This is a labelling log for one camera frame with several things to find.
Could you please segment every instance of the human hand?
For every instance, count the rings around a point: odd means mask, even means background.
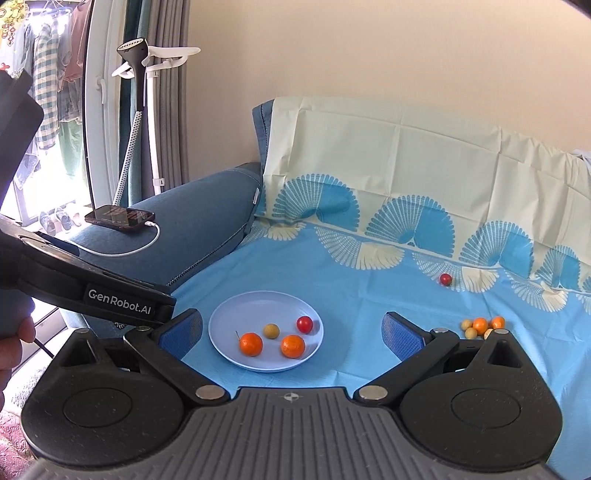
[[[0,340],[0,410],[4,408],[4,389],[12,376],[12,369],[21,363],[22,344],[33,343],[35,340],[35,324],[33,319],[24,319],[14,337]]]

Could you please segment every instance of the black cable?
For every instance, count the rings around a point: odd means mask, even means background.
[[[45,345],[43,345],[43,344],[42,344],[42,343],[41,343],[39,340],[37,340],[37,339],[35,338],[34,342],[35,342],[35,345],[37,345],[37,346],[38,346],[38,347],[39,347],[41,350],[43,350],[43,351],[44,351],[44,352],[45,352],[47,355],[49,355],[51,358],[54,358],[54,357],[55,357],[55,355],[53,355],[53,353],[51,353],[51,352],[50,352],[50,351],[47,349],[47,347],[46,347]]]

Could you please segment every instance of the metal bolt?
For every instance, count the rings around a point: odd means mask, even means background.
[[[204,385],[195,392],[202,400],[219,400],[225,395],[226,391],[219,385]]]
[[[388,395],[388,390],[379,385],[366,385],[359,389],[359,396],[364,400],[382,400]]]

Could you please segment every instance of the wall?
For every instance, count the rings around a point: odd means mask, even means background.
[[[281,95],[423,103],[591,150],[591,20],[561,0],[193,0],[192,179],[256,160]]]

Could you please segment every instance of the plate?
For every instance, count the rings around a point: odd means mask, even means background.
[[[314,328],[308,335],[296,327],[296,320],[308,316]],[[275,340],[266,338],[262,330],[275,323],[280,330]],[[226,359],[239,367],[255,372],[283,372],[297,367],[316,353],[324,336],[322,320],[303,300],[276,291],[250,291],[227,299],[215,309],[209,319],[209,338]],[[244,355],[238,347],[238,337],[254,332],[262,338],[263,348],[258,356]],[[291,359],[281,353],[281,341],[287,335],[300,335],[306,350],[301,357]]]

